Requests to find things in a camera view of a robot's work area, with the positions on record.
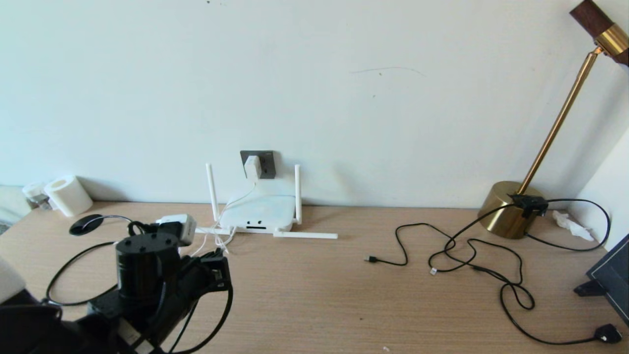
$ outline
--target black clamp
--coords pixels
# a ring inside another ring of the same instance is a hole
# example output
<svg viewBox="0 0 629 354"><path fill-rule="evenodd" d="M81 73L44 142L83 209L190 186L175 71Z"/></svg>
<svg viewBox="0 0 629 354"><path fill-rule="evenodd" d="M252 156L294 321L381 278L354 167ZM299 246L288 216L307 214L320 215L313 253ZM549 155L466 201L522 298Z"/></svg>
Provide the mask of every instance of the black clamp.
<svg viewBox="0 0 629 354"><path fill-rule="evenodd" d="M524 210L522 212L523 218L527 219L533 212L541 216L546 214L546 210L548 210L548 201L544 197L522 194L509 195L509 197L511 197L516 207Z"/></svg>

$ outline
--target wall socket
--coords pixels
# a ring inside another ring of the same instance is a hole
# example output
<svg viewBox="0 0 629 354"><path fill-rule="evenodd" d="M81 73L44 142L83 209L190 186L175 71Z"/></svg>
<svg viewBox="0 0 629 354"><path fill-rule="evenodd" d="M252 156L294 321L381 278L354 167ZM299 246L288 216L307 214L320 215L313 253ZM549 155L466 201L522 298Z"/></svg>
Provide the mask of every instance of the wall socket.
<svg viewBox="0 0 629 354"><path fill-rule="evenodd" d="M260 179L272 180L275 178L275 159L273 158L273 150L241 150L240 159L242 159L242 165L244 168L245 162L249 156L257 156L260 158L260 167L262 173Z"/></svg>

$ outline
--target wooden desk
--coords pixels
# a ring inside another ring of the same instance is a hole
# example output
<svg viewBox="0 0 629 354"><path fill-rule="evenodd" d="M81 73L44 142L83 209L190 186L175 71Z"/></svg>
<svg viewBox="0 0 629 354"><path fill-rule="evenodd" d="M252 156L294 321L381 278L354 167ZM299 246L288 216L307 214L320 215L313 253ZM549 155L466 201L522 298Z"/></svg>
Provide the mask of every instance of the wooden desk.
<svg viewBox="0 0 629 354"><path fill-rule="evenodd" d="M189 213L201 226L210 225L211 218L208 205L194 204L97 203L89 214L94 212L144 222ZM454 233L475 219L475 210L305 207L303 214L304 224L297 231L337 232L339 239L237 235L228 255L235 289L231 314L201 353L387 353L385 346L391 353L431 354L629 351L627 328L607 301L579 298L572 292L587 280L586 270L604 255L603 250L575 253L531 239L501 239L480 226L461 237L479 237L521 254L525 286L537 306L527 312L515 304L512 295L506 297L515 318L531 333L548 340L575 340L613 323L625 335L616 345L547 346L528 339L509 322L498 300L501 284L494 278L469 268L429 274L428 256L445 242L431 229L401 232L409 251L406 267L363 261L368 254L403 259L393 236L398 225L422 221ZM67 229L78 218L35 210L0 236L0 255L24 276L34 296L43 297L48 281L72 255L126 235L126 223L118 219L106 220L86 236L68 235ZM547 219L538 220L532 233L573 246L589 244ZM200 242L197 237L195 245ZM479 251L479 264L515 278L517 263L512 256L489 247L479 247ZM464 256L469 250L459 253ZM439 265L450 263L440 260ZM104 248L68 269L53 296L63 301L86 299L115 281L113 249ZM225 299L226 294L209 294L199 302L179 350L205 338L220 317ZM64 309L64 319L84 314L85 307ZM178 330L164 348L169 348Z"/></svg>

